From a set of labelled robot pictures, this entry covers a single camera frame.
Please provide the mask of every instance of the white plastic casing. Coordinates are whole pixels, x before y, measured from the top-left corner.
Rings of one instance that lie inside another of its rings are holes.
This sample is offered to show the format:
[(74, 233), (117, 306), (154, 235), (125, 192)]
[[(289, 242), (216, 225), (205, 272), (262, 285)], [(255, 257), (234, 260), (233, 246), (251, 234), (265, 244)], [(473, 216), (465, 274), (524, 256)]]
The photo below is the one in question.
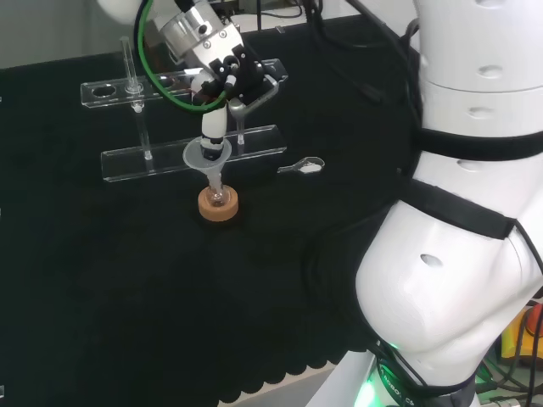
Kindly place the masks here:
[(425, 80), (470, 92), (543, 86), (541, 0), (417, 0)]
[(424, 153), (414, 178), (516, 218), (543, 181), (543, 155), (518, 161), (477, 162)]
[(477, 137), (523, 136), (543, 129), (543, 87), (525, 92), (480, 93), (421, 81), (421, 90), (423, 124), (427, 129)]

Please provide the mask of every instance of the clear acrylic stand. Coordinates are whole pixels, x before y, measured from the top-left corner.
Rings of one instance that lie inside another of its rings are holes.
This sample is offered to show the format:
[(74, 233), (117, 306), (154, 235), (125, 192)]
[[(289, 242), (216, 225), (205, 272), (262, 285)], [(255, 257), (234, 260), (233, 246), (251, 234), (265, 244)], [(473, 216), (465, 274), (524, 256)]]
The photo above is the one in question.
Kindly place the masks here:
[[(88, 108), (108, 107), (129, 103), (134, 111), (140, 145), (102, 153), (102, 177), (104, 180), (124, 181), (144, 176), (155, 176), (186, 170), (183, 162), (183, 150), (194, 137), (185, 140), (150, 144), (145, 123), (145, 101), (160, 99), (147, 79), (136, 76), (130, 42), (127, 37), (120, 39), (126, 78), (81, 84), (81, 104)], [(272, 84), (271, 90), (249, 106), (238, 99), (229, 103), (232, 116), (237, 121), (237, 131), (227, 134), (232, 144), (232, 155), (228, 161), (254, 159), (257, 157), (279, 154), (287, 149), (281, 132), (275, 125), (245, 130), (245, 116), (275, 96), (283, 82), (288, 79), (281, 61), (270, 59), (263, 61), (266, 71), (277, 72), (282, 79), (275, 81), (269, 75), (266, 79)], [(179, 98), (189, 100), (191, 80), (200, 69), (184, 70), (161, 74), (162, 85)]]

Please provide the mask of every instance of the funnel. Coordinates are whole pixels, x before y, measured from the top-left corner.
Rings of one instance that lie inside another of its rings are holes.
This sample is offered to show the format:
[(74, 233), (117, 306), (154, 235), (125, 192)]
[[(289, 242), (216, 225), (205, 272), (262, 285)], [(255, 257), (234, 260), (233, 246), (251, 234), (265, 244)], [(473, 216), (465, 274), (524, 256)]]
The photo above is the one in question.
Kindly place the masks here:
[(232, 154), (232, 145), (225, 138), (221, 157), (209, 161), (202, 154), (201, 139), (202, 137), (195, 138), (183, 151), (185, 164), (205, 174), (210, 182), (210, 186), (198, 197), (200, 214), (205, 219), (215, 222), (229, 220), (238, 212), (238, 195), (233, 188), (222, 185), (221, 171)]

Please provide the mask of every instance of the black table cloth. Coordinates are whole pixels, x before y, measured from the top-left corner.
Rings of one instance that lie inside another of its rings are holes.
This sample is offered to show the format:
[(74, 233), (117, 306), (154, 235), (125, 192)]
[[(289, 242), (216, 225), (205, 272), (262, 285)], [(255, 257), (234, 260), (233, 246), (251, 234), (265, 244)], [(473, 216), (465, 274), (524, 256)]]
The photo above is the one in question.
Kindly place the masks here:
[[(327, 27), (378, 38), (361, 17)], [(285, 31), (245, 36), (290, 75), (247, 127), (278, 125), (288, 150), (227, 165), (240, 212), (224, 226), (200, 218), (197, 172), (102, 180), (100, 153), (137, 145), (137, 129), (128, 105), (81, 106), (79, 85), (122, 77), (120, 54), (0, 72), (5, 405), (215, 406), (353, 347), (334, 310), (306, 296), (300, 257), (318, 231), (394, 195), (409, 146), (402, 70), (387, 48), (319, 53), (304, 26)], [(324, 56), (388, 103), (366, 103)], [(152, 142), (199, 135), (198, 116), (163, 101), (147, 110)], [(325, 170), (275, 174), (308, 156)], [(328, 243), (321, 270), (352, 282), (381, 220)]]

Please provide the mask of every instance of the black wire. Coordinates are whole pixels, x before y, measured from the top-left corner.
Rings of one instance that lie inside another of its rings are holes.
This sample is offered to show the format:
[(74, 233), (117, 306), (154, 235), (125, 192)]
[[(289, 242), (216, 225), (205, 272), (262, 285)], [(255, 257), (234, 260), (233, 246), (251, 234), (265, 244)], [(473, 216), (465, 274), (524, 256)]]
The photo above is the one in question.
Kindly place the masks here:
[(262, 15), (267, 15), (268, 17), (275, 17), (276, 19), (297, 19), (298, 17), (304, 15), (304, 10), (302, 9), (302, 6), (298, 3), (298, 0), (294, 0), (294, 4), (292, 5), (298, 6), (298, 13), (295, 15), (280, 15), (273, 13), (262, 13)]
[(520, 328), (518, 329), (517, 347), (515, 348), (515, 356), (513, 358), (511, 367), (509, 368), (509, 372), (506, 375), (503, 375), (503, 378), (497, 383), (498, 386), (503, 385), (507, 382), (512, 382), (512, 383), (515, 383), (519, 387), (524, 387), (523, 391), (528, 390), (528, 388), (525, 385), (514, 380), (512, 378), (512, 375), (515, 374), (515, 370), (517, 369), (518, 362), (520, 361), (520, 352), (522, 350), (522, 345), (523, 345), (523, 336), (526, 330), (526, 325), (528, 323), (529, 315), (532, 313), (532, 310), (533, 309), (527, 310), (523, 315), (523, 319), (520, 322)]
[[(319, 53), (323, 53), (322, 52), (322, 44), (320, 42), (321, 38), (319, 36), (318, 31), (316, 30), (316, 27), (313, 25), (313, 18), (316, 17), (316, 15), (318, 14), (318, 8), (312, 2), (312, 0), (310, 0), (310, 1), (312, 3), (311, 10), (310, 10), (309, 13), (306, 10), (306, 13), (307, 13), (308, 25), (309, 25), (310, 31), (311, 31), (311, 40), (313, 41), (313, 44), (315, 45), (316, 50)], [(382, 104), (382, 103), (385, 102), (385, 95), (384, 95), (383, 92), (379, 91), (378, 89), (376, 89), (375, 87), (373, 87), (373, 86), (371, 86), (371, 85), (369, 85), (367, 83), (357, 83), (357, 82), (353, 81), (342, 69), (340, 69), (336, 64), (334, 64), (332, 61), (330, 61), (330, 59), (326, 55), (323, 55), (323, 58), (321, 59), (321, 61), (336, 76), (338, 76), (340, 79), (342, 79), (343, 81), (348, 83), (351, 88), (354, 88), (356, 90), (356, 92), (360, 96), (365, 98), (369, 103), (371, 103), (373, 105), (379, 105), (379, 104)]]
[(383, 47), (386, 45), (384, 42), (369, 42), (367, 44), (351, 44), (346, 41), (339, 40), (333, 36), (330, 36), (326, 32), (326, 27), (324, 25), (324, 20), (322, 19), (322, 1), (319, 2), (318, 6), (313, 0), (304, 3), (305, 13), (311, 15), (311, 21), (308, 15), (308, 23), (312, 24), (311, 28), (314, 28), (318, 35), (330, 45), (342, 49), (344, 51), (360, 51), (367, 50), (368, 48), (377, 48)]
[(262, 31), (262, 0), (256, 0), (256, 26)]
[[(535, 262), (537, 263), (537, 266), (540, 268), (540, 272), (543, 273), (543, 261), (541, 260), (540, 254), (537, 251), (537, 248), (534, 245), (534, 242), (532, 242), (532, 239), (530, 238), (529, 234), (526, 232), (526, 229), (524, 229), (523, 225), (520, 223), (518, 219), (514, 221), (514, 225), (517, 228), (518, 232), (523, 237), (524, 241), (526, 242), (526, 245), (528, 246), (530, 252), (535, 258)], [(530, 404), (532, 403), (532, 398), (534, 397), (535, 392), (535, 368), (537, 366), (537, 349), (539, 347), (539, 334), (541, 329), (541, 323), (543, 323), (543, 312), (540, 312), (539, 318), (537, 319), (537, 325), (535, 326), (534, 331), (534, 346), (532, 348), (532, 360), (530, 363), (529, 368), (529, 389), (528, 394), (526, 397), (526, 407), (530, 407)]]

